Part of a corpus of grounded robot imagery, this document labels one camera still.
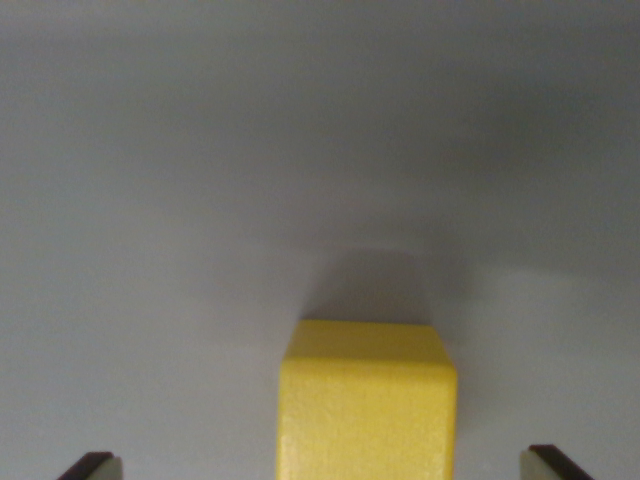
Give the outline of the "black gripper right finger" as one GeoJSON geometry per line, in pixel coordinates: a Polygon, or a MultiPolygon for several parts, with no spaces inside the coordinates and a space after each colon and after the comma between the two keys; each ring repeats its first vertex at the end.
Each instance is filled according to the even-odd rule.
{"type": "Polygon", "coordinates": [[[594,480],[553,444],[530,445],[519,456],[521,480],[594,480]]]}

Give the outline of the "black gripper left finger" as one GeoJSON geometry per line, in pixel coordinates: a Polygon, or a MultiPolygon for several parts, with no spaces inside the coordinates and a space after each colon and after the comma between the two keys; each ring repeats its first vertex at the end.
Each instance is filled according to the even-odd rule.
{"type": "Polygon", "coordinates": [[[122,459],[112,452],[87,452],[58,480],[122,480],[122,459]]]}

